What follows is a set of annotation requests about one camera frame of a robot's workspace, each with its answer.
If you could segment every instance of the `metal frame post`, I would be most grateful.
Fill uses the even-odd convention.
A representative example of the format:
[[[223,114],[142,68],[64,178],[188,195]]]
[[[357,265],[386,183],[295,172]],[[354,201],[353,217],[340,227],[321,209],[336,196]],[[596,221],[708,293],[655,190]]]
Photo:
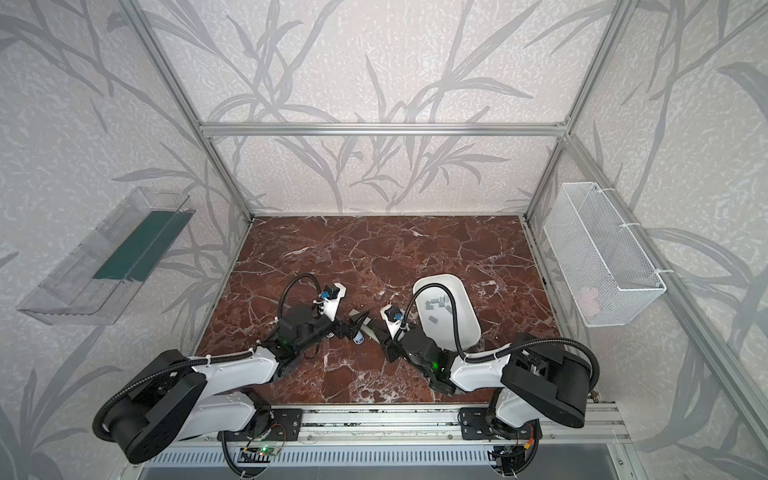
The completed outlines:
[[[605,33],[598,46],[597,51],[594,53],[592,63],[590,63],[587,69],[587,74],[584,76],[584,80],[581,82],[581,87],[576,94],[573,106],[565,118],[565,134],[570,134],[576,124],[581,119],[584,111],[587,108],[589,99],[594,94],[595,88],[597,88],[600,79],[603,77],[605,70],[608,67],[608,63],[618,46],[621,36],[624,34],[624,30],[629,25],[629,19],[634,12],[635,7],[639,0],[617,0],[614,6],[613,13],[611,13],[611,19],[608,21],[608,25],[605,28]],[[541,179],[538,182],[538,186],[534,191],[534,196],[531,199],[531,203],[528,204],[528,209],[525,211],[525,218],[530,218],[541,199],[541,194],[549,184],[549,180],[557,170],[558,163],[561,158],[562,143],[558,138],[558,143],[555,145],[552,155],[549,157],[549,162],[541,175]]]
[[[248,207],[245,197],[242,192],[240,192],[240,189],[237,188],[237,184],[235,184],[232,174],[224,164],[214,146],[201,131],[200,119],[194,110],[192,101],[184,91],[184,87],[178,76],[174,73],[170,61],[167,59],[160,42],[157,40],[157,36],[155,36],[154,31],[149,24],[149,20],[147,20],[147,17],[141,10],[141,6],[138,4],[138,0],[118,0],[118,3],[121,7],[126,25],[133,30],[139,43],[141,43],[144,53],[149,57],[150,62],[152,62],[155,70],[157,70],[157,74],[168,89],[170,96],[179,107],[181,115],[184,117],[184,120],[187,121],[187,125],[192,131],[192,135],[194,135],[197,143],[200,145],[200,149],[208,157],[208,161],[214,168],[214,171],[224,183],[225,188],[243,212],[243,215],[250,219],[250,208]]]

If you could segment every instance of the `black cable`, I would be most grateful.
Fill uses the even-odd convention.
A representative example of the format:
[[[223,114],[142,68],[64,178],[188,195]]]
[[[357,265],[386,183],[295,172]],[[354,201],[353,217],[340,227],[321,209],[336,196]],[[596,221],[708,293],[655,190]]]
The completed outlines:
[[[538,452],[538,440],[539,438],[536,436],[536,430],[538,429],[538,420],[536,420],[536,424],[533,425],[533,446],[531,447],[531,453],[528,454],[528,457],[525,459],[525,463],[522,467],[520,467],[519,470],[515,471],[515,474],[518,474],[528,468],[528,466],[533,462],[533,458],[536,456],[536,452]]]
[[[280,295],[280,301],[277,303],[277,318],[283,318],[283,305],[285,304],[286,298],[288,297],[288,292],[302,278],[308,278],[312,280],[312,283],[315,284],[315,290],[317,290],[317,294],[320,295],[320,292],[322,291],[320,289],[320,282],[317,281],[317,278],[314,275],[311,273],[301,273],[300,275],[295,276],[283,290],[283,294]]]
[[[261,468],[259,473],[256,473],[255,475],[248,475],[245,470],[240,470],[230,457],[230,450],[227,448],[227,437],[224,436],[224,432],[219,432],[219,435],[221,435],[221,451],[224,454],[224,461],[227,463],[227,466],[230,468],[230,470],[235,473],[235,475],[240,478],[256,478],[257,476],[261,475],[261,472],[266,470],[265,468]]]
[[[441,283],[428,283],[421,287],[420,289],[416,290],[416,292],[411,297],[411,301],[408,302],[408,308],[406,308],[406,313],[402,318],[403,322],[408,321],[408,315],[411,313],[411,308],[413,308],[413,304],[416,303],[416,297],[419,296],[421,292],[424,290],[427,290],[428,288],[436,286],[443,292],[445,292],[446,295],[448,295],[448,299],[451,300],[451,317],[453,318],[453,341],[456,344],[456,352],[458,353],[458,356],[462,358],[462,360],[469,359],[466,358],[466,355],[464,354],[464,350],[462,350],[462,344],[458,340],[458,314],[456,313],[456,299],[453,298],[453,293],[451,293],[451,290],[448,290],[448,287],[441,284]]]
[[[245,352],[240,353],[237,355],[222,355],[222,356],[214,356],[210,358],[210,362],[213,363],[222,363],[222,362],[234,362],[237,360],[243,360],[250,358],[253,355],[253,352]],[[122,399],[124,399],[128,393],[133,392],[138,387],[142,386],[143,384],[147,382],[151,382],[152,380],[167,375],[168,373],[172,372],[178,372],[179,370],[183,370],[186,368],[189,368],[191,366],[198,366],[198,365],[206,365],[208,364],[209,360],[207,358],[203,359],[195,359],[195,360],[186,360],[183,362],[175,363],[171,366],[168,366],[159,372],[152,373],[151,375],[145,376],[143,379],[135,380],[132,383],[129,383],[125,387],[123,387],[119,392],[115,393],[112,397],[110,397],[109,400],[107,400],[104,405],[101,406],[101,408],[96,412],[96,415],[94,415],[94,420],[91,423],[91,430],[93,430],[94,435],[96,435],[100,440],[104,440],[105,442],[114,442],[114,437],[109,433],[109,431],[104,427],[104,418],[107,416],[107,413],[117,405],[118,402],[120,402]]]
[[[538,452],[539,437],[536,436],[536,432],[538,431],[538,428],[539,428],[539,421],[538,420],[534,420],[533,421],[533,425],[531,425],[531,435],[533,435],[533,445],[531,446],[531,452],[528,454],[528,457],[525,459],[525,463],[523,463],[523,466],[520,467],[520,469],[518,469],[518,470],[513,470],[513,475],[516,476],[518,473],[524,471],[526,468],[528,468],[528,466],[531,464],[531,462],[533,462],[533,458],[536,456],[536,452]],[[489,453],[489,455],[491,455],[493,457],[509,457],[509,456],[513,456],[513,455],[505,455],[505,454],[496,453],[496,452],[488,452],[488,453]],[[509,476],[509,475],[504,475],[503,472],[499,472],[498,471],[499,470],[498,466],[494,466],[493,469],[496,472],[501,473],[502,476],[507,476],[507,477]]]

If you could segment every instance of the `clear plastic tray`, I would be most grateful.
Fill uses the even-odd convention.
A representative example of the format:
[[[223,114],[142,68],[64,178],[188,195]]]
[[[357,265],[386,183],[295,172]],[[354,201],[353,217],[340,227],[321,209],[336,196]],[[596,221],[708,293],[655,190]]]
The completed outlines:
[[[48,324],[112,325],[194,213],[188,198],[134,189],[18,309]]]

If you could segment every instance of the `plant pattern wallpaper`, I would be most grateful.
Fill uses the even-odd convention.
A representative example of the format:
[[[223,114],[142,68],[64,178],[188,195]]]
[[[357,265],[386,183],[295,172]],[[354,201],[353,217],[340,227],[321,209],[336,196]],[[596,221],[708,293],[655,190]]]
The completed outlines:
[[[141,4],[207,122],[563,121],[614,8],[614,0]],[[109,28],[122,25],[114,16]],[[217,139],[261,214],[522,212],[553,143]]]
[[[756,384],[768,391],[768,2],[672,0],[635,10],[576,127],[595,162],[674,265]],[[573,334],[607,371],[651,478],[768,478],[768,459],[658,300],[624,327],[585,329],[533,217]]]
[[[248,224],[126,28],[93,0],[0,2],[0,477],[108,478],[94,411],[147,359],[191,353]],[[18,311],[136,186],[197,212],[113,326]]]

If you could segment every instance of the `gray leaf pattern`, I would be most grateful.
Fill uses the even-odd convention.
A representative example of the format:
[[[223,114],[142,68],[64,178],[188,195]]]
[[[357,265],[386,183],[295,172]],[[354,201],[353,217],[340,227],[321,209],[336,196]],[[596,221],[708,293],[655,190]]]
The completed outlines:
[[[690,93],[688,98],[676,97],[676,95],[685,95],[685,89],[681,87],[681,79],[687,78],[688,75],[692,76],[697,69],[709,64],[708,68],[712,72],[709,78],[717,74],[728,77],[737,85],[736,88],[740,88],[742,93],[751,99],[755,108],[768,122],[768,78],[757,65],[751,61],[733,60],[726,65],[712,65],[713,57],[718,51],[745,31],[751,29],[755,32],[758,28],[764,28],[764,22],[768,18],[766,15],[768,3],[763,3],[748,12],[734,15],[733,18],[739,20],[731,24],[729,8],[732,4],[728,0],[718,2],[671,0],[669,8],[660,2],[638,4],[638,8],[660,15],[663,21],[659,26],[663,25],[664,29],[660,28],[660,35],[657,34],[658,40],[654,39],[657,50],[655,57],[651,57],[653,64],[648,77],[639,81],[630,79],[631,81],[626,84],[631,84],[631,90],[627,87],[628,92],[620,94],[623,101],[619,104],[621,98],[611,97],[610,105],[625,112],[637,112],[637,109],[641,108],[638,105],[641,104],[648,105],[648,108],[653,105],[653,112],[654,114],[658,112],[658,116],[654,119],[653,135],[648,139],[650,149],[646,151],[647,156],[640,159],[642,162],[639,163],[639,167],[637,162],[629,164],[623,158],[616,158],[617,155],[611,158],[605,150],[606,143],[601,141],[597,121],[591,125],[591,128],[585,125],[580,131],[580,136],[582,134],[583,137],[592,136],[596,164],[603,168],[608,164],[612,164],[614,168],[618,167],[613,181],[614,186],[619,184],[622,175],[627,175],[623,172],[629,167],[633,169],[632,174],[637,175],[638,180],[632,180],[633,183],[627,190],[627,204],[631,209],[636,209],[641,201],[644,202],[644,206],[649,202],[657,201],[643,198],[643,194],[648,184],[658,187],[660,182],[663,182],[662,179],[654,176],[660,175],[657,174],[660,170],[654,167],[661,145],[665,142],[679,141],[676,138],[669,138],[667,128],[673,119],[678,124],[682,121],[680,113],[687,107],[685,102],[691,98]],[[703,15],[709,15],[709,18],[700,22],[694,21]],[[708,45],[698,45],[699,53],[692,56],[689,44],[695,41],[696,37],[691,34],[691,30],[702,28],[702,25],[712,28],[712,35],[708,37],[712,40]],[[611,129],[609,123],[602,124],[603,132],[609,129]],[[549,200],[542,204],[549,205]],[[768,266],[762,266],[760,264],[762,260],[756,262],[754,259],[742,257],[735,253],[733,244],[721,244],[703,234],[687,229],[646,227],[646,231],[660,245],[670,246],[670,251],[686,252],[686,259],[696,259],[691,260],[691,264],[672,263],[672,268],[696,298],[703,300],[707,305],[714,303],[733,311],[730,332],[724,335],[727,336],[725,338],[727,345],[737,356],[742,353],[749,336],[759,335],[759,332],[768,335],[768,308],[761,304],[761,299],[765,298],[768,291]],[[710,275],[699,273],[702,266],[705,266],[706,270],[718,273]],[[687,345],[677,378],[670,379],[670,383],[674,385],[674,399],[669,408],[669,417],[665,419],[666,425],[650,438],[635,439],[634,443],[639,452],[666,452],[669,455],[670,449],[674,449],[682,456],[695,455],[711,465],[713,472],[723,476],[768,478],[768,468],[764,463],[746,458],[742,453],[744,447],[739,445],[737,440],[740,429],[746,426],[739,418],[730,424],[727,431],[723,430],[724,437],[718,437],[722,438],[718,446],[702,446],[701,436],[711,435],[712,425],[717,420],[714,417],[719,412],[718,402],[728,403],[728,401],[721,392],[717,378],[708,370],[703,357],[693,344]],[[698,475],[690,477],[683,475],[684,478],[695,478],[695,476]]]
[[[163,1],[167,13],[170,14],[167,22],[176,25],[157,24],[159,30],[175,36],[190,45],[216,55],[224,64],[240,79],[247,93],[236,94],[221,101],[208,115],[208,121],[221,121],[234,109],[248,107],[249,115],[245,121],[286,121],[287,112],[300,112],[319,121],[337,122],[333,115],[321,108],[312,105],[291,103],[293,90],[293,76],[301,68],[305,60],[313,53],[317,39],[328,19],[344,5],[343,0],[333,0],[325,4],[317,15],[311,31],[303,40],[303,46],[293,58],[286,58],[284,47],[281,44],[283,36],[292,28],[300,24],[296,20],[283,20],[281,18],[281,4],[279,0],[271,0],[266,11],[266,20],[261,28],[245,25],[234,15],[228,15],[227,21],[231,24],[233,33],[242,46],[246,57],[253,60],[256,73],[251,78],[243,73],[239,65],[224,55],[213,40],[206,28],[206,19],[201,18],[189,2]],[[465,26],[472,10],[474,0],[467,1],[462,7],[462,14],[458,20],[453,43],[441,78],[437,81],[425,84],[410,99],[388,99],[385,93],[386,86],[382,85],[376,68],[374,52],[365,55],[364,71],[367,73],[373,94],[376,96],[378,117],[375,121],[390,122],[401,120],[415,122],[423,115],[429,117],[429,121],[436,121],[439,117],[440,105],[445,94],[450,91],[487,91],[499,95],[519,98],[522,101],[530,100],[533,95],[515,86],[505,84],[495,78],[472,77],[472,72],[497,49],[499,49],[527,20],[537,11],[540,2],[532,2],[525,10],[503,24],[477,44],[464,58],[458,58],[459,47],[465,34]],[[613,0],[604,0],[592,5],[583,11],[575,12],[567,18],[560,20],[548,30],[540,34],[534,41],[539,41],[559,28],[569,25],[576,20],[585,20],[558,46],[567,44],[578,32],[600,18],[609,15],[612,11]],[[259,38],[252,32],[260,31]],[[280,63],[281,68],[273,68]],[[468,118],[467,122],[480,121],[490,107],[478,111]],[[368,121],[358,115],[358,121]],[[231,165],[241,165],[243,162],[243,145],[248,142],[246,138],[231,139],[235,150]],[[369,146],[372,151],[369,157],[362,157],[362,153],[356,153],[353,149],[359,146],[365,139],[349,138],[338,151],[331,151],[327,145],[316,146],[315,143],[304,137],[278,137],[274,141],[285,152],[296,158],[312,174],[327,185],[340,213],[345,210],[339,182],[343,178],[347,162],[351,157],[358,158],[368,165],[362,176],[346,183],[350,187],[366,188],[375,191],[386,202],[383,210],[392,211],[413,192],[427,191],[434,182],[437,174],[441,174],[446,183],[450,182],[452,171],[463,170],[482,182],[483,170],[476,164],[487,162],[506,162],[508,158],[483,157],[482,153],[467,152],[462,157],[455,157],[456,151],[452,151],[461,140],[454,137],[448,140],[440,140],[442,144],[436,144],[430,136],[417,138],[377,136],[369,137]],[[406,175],[395,174],[391,169],[392,159],[398,154],[406,153],[409,162],[409,172]],[[233,167],[234,176],[238,184],[243,184],[239,178],[237,167]],[[263,211],[264,205],[252,205],[254,211]]]
[[[59,94],[56,88],[70,88],[76,92],[86,91],[87,95],[83,98],[84,109],[92,112],[94,121],[92,125],[87,125],[91,130],[84,131],[82,137],[75,138],[75,141],[82,144],[83,140],[110,134],[112,130],[117,130],[117,133],[123,135],[125,139],[136,140],[130,133],[120,131],[119,125],[108,123],[108,119],[119,121],[122,118],[105,117],[102,114],[102,111],[106,111],[102,109],[103,107],[114,104],[112,98],[117,93],[121,95],[122,101],[128,98],[128,104],[134,102],[139,110],[149,111],[159,116],[163,122],[167,122],[170,130],[165,134],[170,133],[171,137],[178,135],[178,138],[174,139],[176,144],[186,142],[192,148],[199,147],[186,127],[176,119],[177,113],[165,111],[161,107],[168,104],[168,98],[163,98],[161,101],[152,98],[143,90],[144,87],[139,87],[140,84],[135,83],[136,78],[133,76],[135,72],[118,70],[123,66],[123,61],[115,62],[113,57],[108,59],[110,61],[104,61],[102,45],[105,42],[100,37],[103,32],[100,33],[96,29],[94,25],[96,15],[92,18],[89,10],[89,6],[93,7],[94,4],[89,4],[88,0],[78,2],[50,0],[45,5],[39,5],[38,0],[27,0],[26,3],[21,2],[19,6],[26,7],[29,15],[15,16],[18,9],[13,11],[13,15],[0,12],[0,31],[3,31],[3,35],[10,35],[0,38],[0,51],[3,52],[4,57],[9,55],[9,52],[39,57],[43,63],[47,62],[57,68],[57,75],[48,82],[52,90],[46,91],[46,94]],[[186,35],[187,40],[190,41],[202,38],[200,46],[212,49],[213,42],[206,37],[204,28],[189,16],[189,4],[180,2],[177,7],[174,10],[175,18],[183,27],[178,27],[165,18],[150,15],[154,27],[165,28],[177,35]],[[105,15],[105,17],[106,25],[99,26],[105,27],[107,33],[124,27],[124,21],[119,13]],[[68,28],[80,29],[86,35],[82,35],[81,38],[62,35],[61,33],[68,31]],[[110,55],[114,55],[113,47],[114,43],[110,44]],[[142,56],[138,43],[126,45],[125,48],[134,49],[131,55],[138,52],[139,57]],[[39,70],[36,63],[30,61],[29,65],[31,72],[37,74],[38,72],[34,71],[36,68]],[[90,102],[90,108],[88,103],[85,103],[85,98]],[[217,288],[224,281],[228,268],[227,262],[235,254],[245,223],[237,206],[233,205],[230,197],[220,190],[220,182],[217,183],[211,178],[212,173],[208,164],[192,168],[189,162],[185,161],[182,155],[172,147],[163,143],[160,146],[161,151],[167,154],[167,159],[177,163],[177,168],[140,168],[126,172],[116,177],[114,181],[133,183],[165,177],[182,179],[187,182],[185,187],[187,192],[195,190],[203,199],[201,203],[204,207],[200,209],[202,211],[198,211],[197,221],[203,221],[200,215],[207,215],[205,221],[212,227],[214,235],[219,237],[218,241],[198,243],[194,234],[197,227],[190,224],[187,226],[189,243],[169,251],[161,266],[164,269],[177,271],[180,276],[188,280],[188,288],[176,300],[170,302],[171,305],[167,310],[170,312],[174,308],[177,309],[173,328],[177,332],[179,347],[188,350],[189,346],[195,344],[197,337],[202,334],[203,313],[214,299]],[[252,203],[261,204],[262,194],[249,192],[249,196]],[[228,208],[225,216],[222,216],[218,210],[214,211],[214,203],[220,200]],[[14,266],[18,257],[19,252],[15,248],[7,243],[0,243],[0,269],[3,273]],[[102,365],[82,372],[83,363],[90,358],[94,346],[103,333],[103,326],[93,328],[50,378],[42,377],[39,370],[29,370],[26,382],[22,383],[23,389],[18,386],[20,401],[15,404],[4,403],[0,408],[0,465],[2,465],[0,470],[3,472],[0,476],[6,478],[6,475],[10,475],[10,478],[17,480],[63,478],[63,468],[60,468],[56,462],[61,459],[52,455],[51,447],[62,441],[77,441],[78,436],[82,436],[80,434],[88,430],[86,425],[75,424],[65,425],[64,428],[51,432],[52,420],[60,421],[62,410],[70,404],[85,402],[82,398],[82,390],[85,386],[99,382],[102,377],[121,372],[121,369],[113,365]]]
[[[39,439],[42,429],[56,412],[68,402],[80,389],[98,378],[113,372],[122,372],[115,366],[103,366],[70,382],[72,376],[87,359],[101,334],[103,326],[95,327],[75,348],[67,359],[58,367],[51,380],[35,398],[38,377],[33,369],[29,373],[27,384],[22,394],[18,432],[13,427],[8,415],[0,408],[0,463],[7,465],[12,478],[64,478],[56,462],[38,449],[48,443],[58,442],[78,433],[86,432],[82,427],[71,427],[52,433]]]

